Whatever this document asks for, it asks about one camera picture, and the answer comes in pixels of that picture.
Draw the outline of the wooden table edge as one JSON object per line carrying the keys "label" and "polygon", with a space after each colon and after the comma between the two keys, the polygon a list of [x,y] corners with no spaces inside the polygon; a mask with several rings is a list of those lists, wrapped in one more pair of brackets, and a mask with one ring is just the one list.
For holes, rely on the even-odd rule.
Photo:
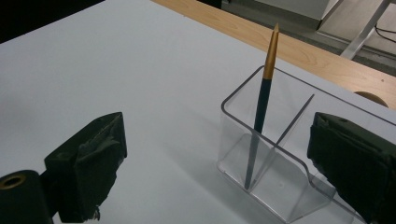
{"label": "wooden table edge", "polygon": [[[256,49],[268,50],[269,28],[197,0],[152,1]],[[396,111],[396,77],[283,34],[278,38],[277,57],[349,91],[370,92]]]}

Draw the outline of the clear acrylic pen holder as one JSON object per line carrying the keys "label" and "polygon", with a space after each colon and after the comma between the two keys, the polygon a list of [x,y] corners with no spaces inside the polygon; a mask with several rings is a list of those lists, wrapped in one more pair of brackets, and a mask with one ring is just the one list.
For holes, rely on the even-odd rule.
{"label": "clear acrylic pen holder", "polygon": [[221,104],[218,169],[277,224],[365,224],[307,157],[318,112],[350,120],[396,144],[396,111],[331,83],[275,70],[262,131],[253,126],[261,68]]}

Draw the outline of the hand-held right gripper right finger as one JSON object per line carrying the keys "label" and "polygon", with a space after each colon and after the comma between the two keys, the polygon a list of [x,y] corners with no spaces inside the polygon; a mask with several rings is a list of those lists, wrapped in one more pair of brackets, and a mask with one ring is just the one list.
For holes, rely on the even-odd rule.
{"label": "hand-held right gripper right finger", "polygon": [[367,223],[396,224],[396,145],[334,115],[316,113],[307,157]]}

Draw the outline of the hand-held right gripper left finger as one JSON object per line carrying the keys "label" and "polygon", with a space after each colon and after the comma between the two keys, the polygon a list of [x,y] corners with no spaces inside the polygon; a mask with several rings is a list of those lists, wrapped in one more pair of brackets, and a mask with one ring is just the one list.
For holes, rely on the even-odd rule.
{"label": "hand-held right gripper left finger", "polygon": [[121,112],[94,119],[45,158],[46,187],[64,223],[99,217],[98,207],[127,157]]}

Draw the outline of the dark green pen gold cap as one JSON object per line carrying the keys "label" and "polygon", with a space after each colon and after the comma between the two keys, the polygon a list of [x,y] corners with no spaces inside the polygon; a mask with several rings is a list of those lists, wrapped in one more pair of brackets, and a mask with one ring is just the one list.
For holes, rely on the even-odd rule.
{"label": "dark green pen gold cap", "polygon": [[[267,56],[263,68],[262,74],[262,83],[259,92],[258,103],[256,107],[255,120],[253,129],[257,133],[262,133],[263,124],[266,116],[266,110],[269,102],[270,90],[272,86],[272,78],[275,70],[276,63],[276,52],[277,52],[277,43],[279,36],[279,25],[276,24],[271,40],[269,43],[269,48],[267,51]],[[255,160],[258,151],[258,144],[260,142],[260,137],[257,134],[253,134],[251,136],[250,146],[249,146],[249,155],[247,161],[247,173],[246,180],[244,184],[245,189],[249,189],[252,182],[252,176],[255,166]]]}

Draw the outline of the white metal stand leg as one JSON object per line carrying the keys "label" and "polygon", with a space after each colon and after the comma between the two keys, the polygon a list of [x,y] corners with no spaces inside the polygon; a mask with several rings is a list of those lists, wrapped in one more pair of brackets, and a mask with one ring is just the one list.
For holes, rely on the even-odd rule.
{"label": "white metal stand leg", "polygon": [[341,57],[352,60],[363,47],[364,42],[369,38],[369,35],[374,31],[375,25],[384,14],[390,4],[396,0],[381,0],[378,8],[375,10],[373,16],[368,20],[363,29],[355,36],[355,38],[347,45],[341,53]]}

